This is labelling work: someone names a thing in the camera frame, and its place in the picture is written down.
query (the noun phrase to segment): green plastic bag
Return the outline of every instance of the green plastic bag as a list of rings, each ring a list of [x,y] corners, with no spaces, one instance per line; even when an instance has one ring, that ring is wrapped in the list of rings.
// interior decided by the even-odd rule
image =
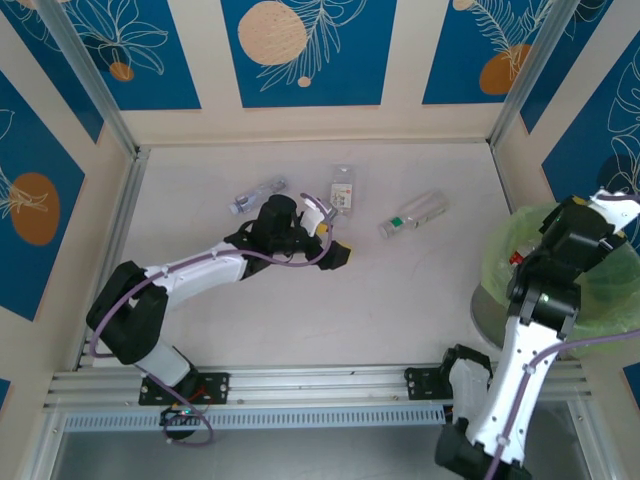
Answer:
[[[557,204],[523,207],[489,239],[482,262],[482,286],[505,308],[507,284],[513,275],[511,255],[523,245],[536,245],[538,229]],[[640,257],[629,243],[612,252],[602,263],[582,274],[582,308],[569,341],[601,337],[640,328]],[[615,344],[574,350],[580,357],[592,349],[611,350]]]

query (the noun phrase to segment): white table surface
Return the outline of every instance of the white table surface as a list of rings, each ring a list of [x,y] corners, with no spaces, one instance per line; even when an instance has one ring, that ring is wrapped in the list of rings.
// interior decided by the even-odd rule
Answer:
[[[482,143],[156,148],[123,261],[163,264],[210,248],[257,214],[231,215],[233,197],[275,174],[288,178],[299,205],[299,192],[326,196],[337,163],[354,165],[357,176],[353,216],[335,230],[353,247],[349,263],[335,271],[271,266],[203,292],[167,313],[163,337],[211,366],[438,362],[456,343],[497,358],[469,312],[488,236],[508,216]],[[380,236],[378,223],[434,187],[449,198],[445,214]]]

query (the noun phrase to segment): white line drawing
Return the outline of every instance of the white line drawing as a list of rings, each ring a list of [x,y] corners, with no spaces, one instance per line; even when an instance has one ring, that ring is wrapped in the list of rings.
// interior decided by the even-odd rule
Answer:
[[[540,29],[556,0],[540,0],[534,7],[529,0],[526,10],[517,16],[506,0],[452,0],[453,8],[476,16],[482,36],[489,39],[494,51],[509,60],[509,77],[513,80],[524,62],[522,52]]]
[[[602,12],[604,12],[604,6],[608,1],[609,0],[591,0],[589,2],[581,0],[571,20],[569,20],[569,23],[565,27],[564,33],[573,40],[578,23],[593,23],[597,21],[602,15]]]
[[[49,29],[31,3],[31,0],[2,0],[7,9],[22,23],[24,29],[36,40],[41,41],[51,50],[59,52],[58,44],[51,37]]]
[[[607,129],[613,137],[611,148],[616,157],[617,172],[609,179],[606,188],[615,187],[626,193],[640,193],[640,48],[624,69],[616,96],[611,103]],[[640,246],[640,222],[634,221],[629,242]]]
[[[31,0],[2,0],[31,36],[60,51]],[[167,42],[169,32],[138,20],[138,0],[58,0],[98,70],[117,80],[133,79],[134,66],[164,73],[153,49]]]
[[[346,8],[356,1],[355,8]],[[340,53],[338,29],[360,15],[367,1],[275,0],[254,5],[240,21],[238,36],[247,56],[262,65],[260,91],[282,81],[311,85],[323,63],[330,63],[332,50]]]
[[[0,110],[0,141],[9,133],[13,116],[15,112],[7,109]],[[17,188],[5,176],[0,167],[0,214],[1,218],[5,218],[11,210],[16,209],[20,212],[20,208],[29,207],[41,212],[47,212],[49,209],[43,202],[47,199],[47,193],[44,195],[34,196]]]

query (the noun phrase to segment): cream wall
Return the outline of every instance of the cream wall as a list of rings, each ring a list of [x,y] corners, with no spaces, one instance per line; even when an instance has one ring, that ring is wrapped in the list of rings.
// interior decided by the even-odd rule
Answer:
[[[422,106],[450,0],[398,0],[382,104],[245,110],[220,1],[169,0],[202,111],[123,112],[141,144],[486,138],[502,104]]]
[[[0,45],[0,70],[85,173],[36,320],[0,307],[0,378],[12,386],[0,420],[0,477],[11,479],[38,433],[52,373],[73,364],[129,162],[107,129],[93,143],[2,14]]]
[[[553,199],[542,162],[638,33],[638,18],[640,2],[615,0],[531,135],[518,118],[497,146],[496,161],[515,207]],[[593,354],[582,362],[628,478],[636,478],[640,410],[622,368],[640,362],[640,340],[620,343],[614,351]]]

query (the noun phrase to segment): robotic arm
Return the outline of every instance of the robotic arm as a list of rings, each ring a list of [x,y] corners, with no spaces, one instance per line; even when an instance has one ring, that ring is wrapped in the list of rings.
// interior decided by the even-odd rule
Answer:
[[[147,268],[131,261],[121,264],[94,302],[87,324],[122,364],[135,364],[182,397],[192,397],[207,378],[160,338],[165,312],[204,290],[245,280],[272,263],[285,263],[273,259],[275,254],[302,252],[308,262],[294,265],[315,264],[321,270],[344,265],[350,250],[332,241],[331,234],[328,247],[323,248],[316,235],[319,224],[330,220],[328,210],[309,196],[305,203],[308,209],[298,216],[295,201],[273,195],[256,220],[245,223],[210,250]],[[140,285],[143,287],[131,300],[124,299],[127,292],[131,294],[132,288]],[[143,384],[143,391],[150,387]],[[174,401],[163,398],[159,404],[171,405]]]
[[[456,418],[440,436],[438,465],[473,480],[531,478],[523,467],[525,439],[556,353],[530,365],[540,352],[566,341],[580,310],[575,280],[626,241],[620,233],[638,214],[634,199],[600,190],[588,203],[563,202],[545,219],[540,245],[518,265],[507,288],[504,348],[489,391],[486,356],[461,346],[445,356],[441,369],[453,391]],[[526,394],[520,388],[524,373]]]

